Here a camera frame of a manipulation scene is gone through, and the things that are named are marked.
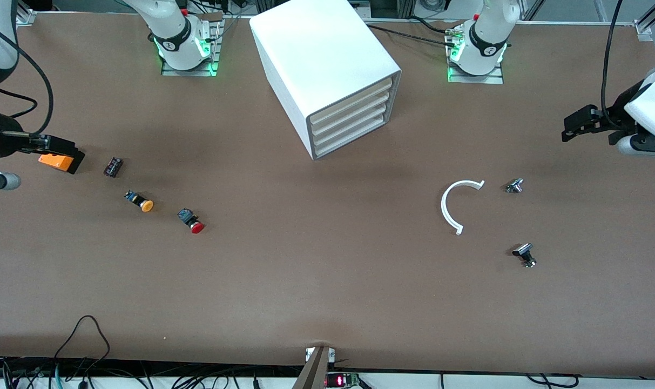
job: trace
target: small connector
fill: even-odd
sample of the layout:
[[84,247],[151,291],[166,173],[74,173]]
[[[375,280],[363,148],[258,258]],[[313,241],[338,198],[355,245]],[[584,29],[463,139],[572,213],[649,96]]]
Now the small connector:
[[458,37],[461,38],[464,36],[464,31],[462,30],[455,30],[455,29],[446,29],[445,30],[445,35],[448,37]]

